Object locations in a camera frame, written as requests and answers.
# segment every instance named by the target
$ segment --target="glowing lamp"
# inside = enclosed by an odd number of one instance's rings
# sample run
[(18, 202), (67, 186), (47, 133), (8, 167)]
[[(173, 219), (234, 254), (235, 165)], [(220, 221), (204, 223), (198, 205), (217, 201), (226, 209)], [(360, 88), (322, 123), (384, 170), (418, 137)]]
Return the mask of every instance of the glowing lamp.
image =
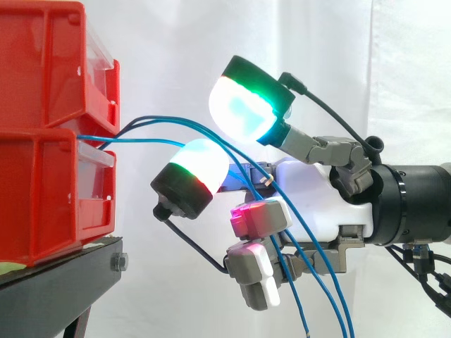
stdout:
[(268, 144), (278, 134), (295, 95), (253, 63), (234, 56), (211, 90), (215, 123), (239, 142)]
[(154, 215), (159, 220), (171, 215), (197, 218), (219, 190), (228, 165), (227, 154), (215, 142), (187, 143), (150, 184), (159, 195)]

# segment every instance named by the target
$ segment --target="black rubber cap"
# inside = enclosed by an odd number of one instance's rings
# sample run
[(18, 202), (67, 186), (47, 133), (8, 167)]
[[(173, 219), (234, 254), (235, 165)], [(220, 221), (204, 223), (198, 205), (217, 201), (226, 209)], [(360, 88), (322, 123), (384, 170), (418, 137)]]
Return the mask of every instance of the black rubber cap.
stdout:
[[(213, 195), (204, 183), (175, 163), (168, 163), (150, 186), (175, 204), (190, 220), (197, 218), (213, 199)], [(154, 215), (160, 220), (170, 216), (168, 211), (158, 204), (154, 209)]]
[(240, 56), (232, 57), (223, 76), (257, 93), (271, 104), (274, 115), (282, 118), (295, 100), (295, 95), (261, 68)]

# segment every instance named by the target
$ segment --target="red storage drawer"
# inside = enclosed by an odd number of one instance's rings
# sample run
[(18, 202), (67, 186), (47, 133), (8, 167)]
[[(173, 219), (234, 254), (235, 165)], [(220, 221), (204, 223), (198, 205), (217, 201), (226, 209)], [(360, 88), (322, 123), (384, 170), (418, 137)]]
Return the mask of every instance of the red storage drawer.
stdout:
[(119, 131), (119, 63), (67, 1), (0, 1), (0, 127)]
[(0, 262), (36, 263), (114, 231), (116, 157), (64, 129), (0, 129)]

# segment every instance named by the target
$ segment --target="black cylindrical mount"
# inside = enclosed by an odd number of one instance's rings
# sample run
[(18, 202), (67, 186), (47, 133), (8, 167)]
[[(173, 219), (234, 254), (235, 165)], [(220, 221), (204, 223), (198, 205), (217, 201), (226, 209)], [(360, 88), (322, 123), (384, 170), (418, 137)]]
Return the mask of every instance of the black cylindrical mount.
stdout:
[(351, 200), (373, 204), (374, 231), (365, 242), (441, 242), (451, 236), (449, 171), (435, 165), (375, 165), (372, 175), (373, 186)]
[[(170, 204), (177, 206), (190, 220), (197, 218), (213, 199), (204, 183), (175, 163), (168, 163), (150, 186)], [(162, 203), (158, 203), (154, 209), (154, 215), (159, 220), (168, 219), (171, 213)]]

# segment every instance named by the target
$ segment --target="black metal stand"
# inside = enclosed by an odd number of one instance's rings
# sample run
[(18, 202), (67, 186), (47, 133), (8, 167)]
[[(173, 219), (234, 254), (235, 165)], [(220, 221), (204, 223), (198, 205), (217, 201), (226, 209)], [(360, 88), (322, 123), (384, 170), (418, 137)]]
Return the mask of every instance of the black metal stand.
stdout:
[(89, 312), (91, 312), (91, 307), (89, 307), (80, 315), (80, 317), (67, 326), (64, 330), (63, 338), (85, 338), (87, 321), (89, 320)]
[(0, 276), (0, 337), (83, 338), (91, 305), (121, 278), (120, 237)]

